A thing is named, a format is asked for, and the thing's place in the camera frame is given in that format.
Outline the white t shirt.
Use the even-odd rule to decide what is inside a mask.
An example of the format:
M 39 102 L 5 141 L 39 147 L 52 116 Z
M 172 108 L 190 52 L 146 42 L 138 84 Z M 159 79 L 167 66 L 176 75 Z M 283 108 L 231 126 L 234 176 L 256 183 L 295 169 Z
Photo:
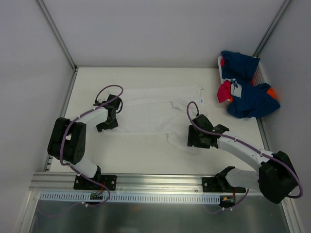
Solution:
M 109 130 L 109 134 L 165 134 L 167 142 L 190 154 L 199 149 L 189 147 L 188 116 L 197 114 L 204 107 L 204 88 L 202 85 L 125 89 L 121 95 L 122 111 L 117 114 L 118 127 Z

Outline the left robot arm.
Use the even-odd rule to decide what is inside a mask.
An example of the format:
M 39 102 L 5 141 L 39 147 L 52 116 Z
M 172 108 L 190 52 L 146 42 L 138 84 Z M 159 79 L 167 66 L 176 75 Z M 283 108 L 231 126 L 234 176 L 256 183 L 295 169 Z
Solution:
M 86 134 L 118 127 L 117 114 L 122 107 L 122 99 L 110 94 L 106 101 L 96 100 L 92 111 L 78 117 L 76 121 L 58 118 L 48 144 L 48 155 L 70 166 L 78 175 L 84 175 L 84 182 L 90 189 L 99 188 L 102 183 L 101 169 L 85 155 Z

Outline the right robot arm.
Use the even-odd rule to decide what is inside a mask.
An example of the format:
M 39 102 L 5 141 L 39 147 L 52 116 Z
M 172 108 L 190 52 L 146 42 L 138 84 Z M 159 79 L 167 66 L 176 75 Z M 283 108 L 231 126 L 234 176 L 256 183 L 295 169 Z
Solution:
M 235 186 L 258 190 L 275 204 L 292 198 L 291 192 L 296 187 L 299 188 L 297 197 L 302 196 L 302 184 L 284 152 L 273 153 L 258 148 L 221 124 L 213 126 L 205 115 L 197 115 L 190 122 L 195 145 L 226 151 L 252 167 L 251 171 L 230 168 L 217 180 L 221 191 L 228 192 Z

